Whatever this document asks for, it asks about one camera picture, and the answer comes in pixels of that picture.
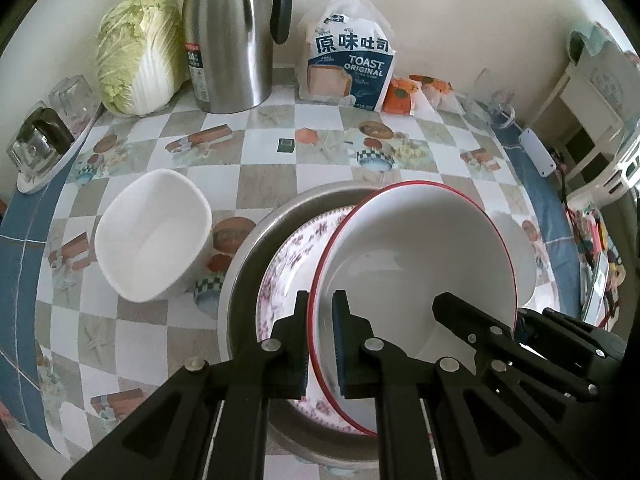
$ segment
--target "stainless steel bowl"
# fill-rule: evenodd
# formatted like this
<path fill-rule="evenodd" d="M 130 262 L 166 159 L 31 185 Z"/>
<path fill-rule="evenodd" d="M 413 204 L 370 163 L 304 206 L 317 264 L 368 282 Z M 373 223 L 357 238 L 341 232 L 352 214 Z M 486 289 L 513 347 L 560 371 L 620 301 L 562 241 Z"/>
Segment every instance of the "stainless steel bowl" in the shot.
<path fill-rule="evenodd" d="M 379 189 L 375 184 L 339 182 L 306 191 L 268 215 L 244 240 L 226 272 L 218 307 L 222 360 L 255 342 L 255 306 L 260 282 L 273 255 L 302 224 L 331 209 L 355 205 Z M 328 466 L 378 467 L 375 437 L 329 430 L 297 412 L 286 400 L 270 403 L 272 434 L 290 452 Z"/>

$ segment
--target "checkered tablecloth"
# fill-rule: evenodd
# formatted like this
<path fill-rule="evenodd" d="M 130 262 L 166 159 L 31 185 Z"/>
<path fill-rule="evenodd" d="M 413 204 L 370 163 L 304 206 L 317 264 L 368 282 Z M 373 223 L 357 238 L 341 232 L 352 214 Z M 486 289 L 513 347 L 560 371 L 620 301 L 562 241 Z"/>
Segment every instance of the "checkered tablecloth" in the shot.
<path fill-rule="evenodd" d="M 252 226 L 298 193 L 330 182 L 443 182 L 486 210 L 537 229 L 527 193 L 491 131 L 449 113 L 416 119 L 304 103 L 291 68 L 274 69 L 274 80 L 271 97 L 252 110 L 204 113 L 187 84 L 150 116 L 107 112 L 89 134 L 55 209 L 36 306 L 47 428 L 63 455 L 84 455 L 187 358 L 219 360 L 215 309 L 201 310 L 191 293 L 129 303 L 95 261 L 92 241 L 101 215 L 147 171 L 173 168 L 186 175 L 209 201 L 214 225 L 226 222 L 225 236 L 216 238 L 214 231 L 220 268 L 210 266 L 212 283 L 224 277 Z M 361 127 L 365 121 L 369 129 Z M 184 140 L 222 124 L 228 128 L 213 142 Z M 558 308 L 542 239 L 535 250 L 538 286 L 527 306 Z M 265 478 L 333 477 L 270 440 Z M 358 473 L 376 477 L 375 471 Z"/>

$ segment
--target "screw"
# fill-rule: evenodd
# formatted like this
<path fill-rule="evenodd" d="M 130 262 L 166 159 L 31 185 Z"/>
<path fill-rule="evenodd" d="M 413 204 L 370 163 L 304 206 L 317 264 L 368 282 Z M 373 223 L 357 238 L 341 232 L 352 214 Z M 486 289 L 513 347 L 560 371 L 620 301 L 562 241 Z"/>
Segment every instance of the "screw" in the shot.
<path fill-rule="evenodd" d="M 382 339 L 378 339 L 377 337 L 370 337 L 364 342 L 364 348 L 367 350 L 371 350 L 372 352 L 378 352 L 382 350 L 385 343 Z"/>
<path fill-rule="evenodd" d="M 460 364 L 453 357 L 443 357 L 440 360 L 440 368 L 446 372 L 455 372 L 460 368 Z"/>
<path fill-rule="evenodd" d="M 194 374 L 202 370 L 205 364 L 206 362 L 202 357 L 191 357 L 184 363 L 184 367 L 187 368 L 187 370 L 192 374 Z"/>
<path fill-rule="evenodd" d="M 504 372 L 507 369 L 507 365 L 502 361 L 498 361 L 498 359 L 494 359 L 491 361 L 491 368 L 493 368 L 496 372 Z"/>
<path fill-rule="evenodd" d="M 265 339 L 260 346 L 265 352 L 276 352 L 280 349 L 280 341 L 274 338 Z"/>

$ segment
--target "red-rimmed bowl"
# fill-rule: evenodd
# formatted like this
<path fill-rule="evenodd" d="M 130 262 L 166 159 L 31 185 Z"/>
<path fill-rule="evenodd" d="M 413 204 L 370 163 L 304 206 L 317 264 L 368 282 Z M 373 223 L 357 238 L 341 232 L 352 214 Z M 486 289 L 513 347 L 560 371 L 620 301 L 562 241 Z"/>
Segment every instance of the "red-rimmed bowl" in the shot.
<path fill-rule="evenodd" d="M 434 362 L 452 356 L 475 371 L 474 350 L 437 323 L 431 305 L 452 292 L 507 326 L 516 317 L 516 286 L 507 249 L 471 199 L 437 182 L 393 184 L 359 203 L 322 256 L 309 296 L 311 364 L 331 405 L 354 428 L 376 432 L 374 401 L 340 394 L 332 296 L 347 292 L 351 312 L 407 355 Z"/>

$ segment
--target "small green square object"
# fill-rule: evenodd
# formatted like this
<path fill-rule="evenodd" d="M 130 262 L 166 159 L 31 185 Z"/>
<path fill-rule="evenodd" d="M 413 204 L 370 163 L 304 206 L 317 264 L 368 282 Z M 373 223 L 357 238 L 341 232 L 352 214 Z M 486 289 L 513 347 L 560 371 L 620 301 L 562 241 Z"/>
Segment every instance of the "small green square object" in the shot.
<path fill-rule="evenodd" d="M 296 141 L 293 139 L 280 139 L 278 141 L 278 153 L 293 153 L 296 149 Z"/>

